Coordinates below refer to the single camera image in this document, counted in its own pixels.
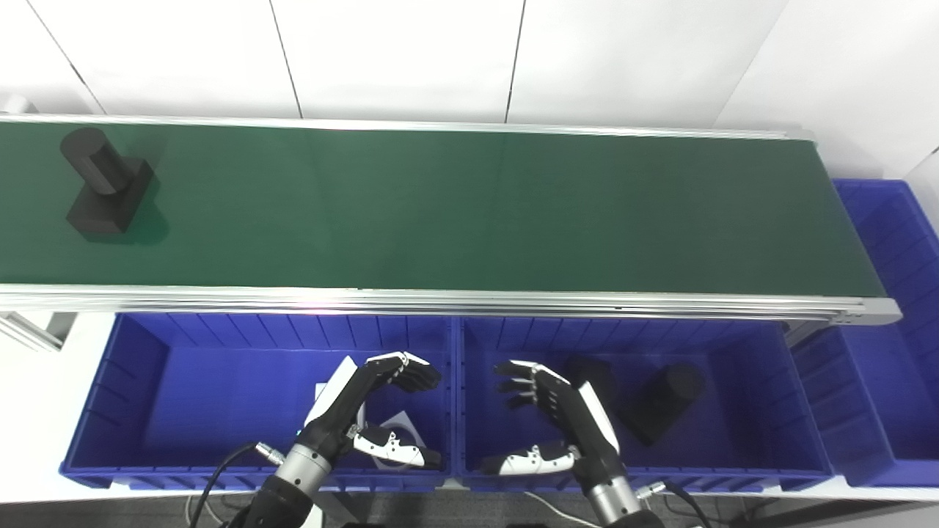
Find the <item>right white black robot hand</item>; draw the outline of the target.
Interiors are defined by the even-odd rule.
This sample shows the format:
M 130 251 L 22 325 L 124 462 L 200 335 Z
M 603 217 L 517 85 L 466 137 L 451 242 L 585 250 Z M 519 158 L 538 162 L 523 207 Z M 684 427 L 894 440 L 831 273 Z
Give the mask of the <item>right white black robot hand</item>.
M 494 371 L 504 377 L 500 392 L 512 393 L 508 408 L 539 408 L 563 438 L 484 458 L 483 474 L 523 477 L 572 472 L 584 492 L 627 481 L 619 441 L 590 382 L 577 386 L 544 364 L 517 359 L 496 364 Z

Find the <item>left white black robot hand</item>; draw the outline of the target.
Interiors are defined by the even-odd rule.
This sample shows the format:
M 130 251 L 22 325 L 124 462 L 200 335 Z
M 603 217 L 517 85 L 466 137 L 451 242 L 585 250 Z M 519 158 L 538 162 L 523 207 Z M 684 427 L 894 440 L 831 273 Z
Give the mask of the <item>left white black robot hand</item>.
M 320 414 L 299 431 L 291 452 L 335 467 L 339 458 L 356 450 L 383 461 L 436 470 L 442 465 L 442 455 L 402 442 L 392 428 L 360 428 L 357 414 L 367 397 L 383 386 L 419 393 L 436 389 L 441 380 L 432 364 L 406 351 L 371 357 L 351 374 L 326 385 L 318 401 Z

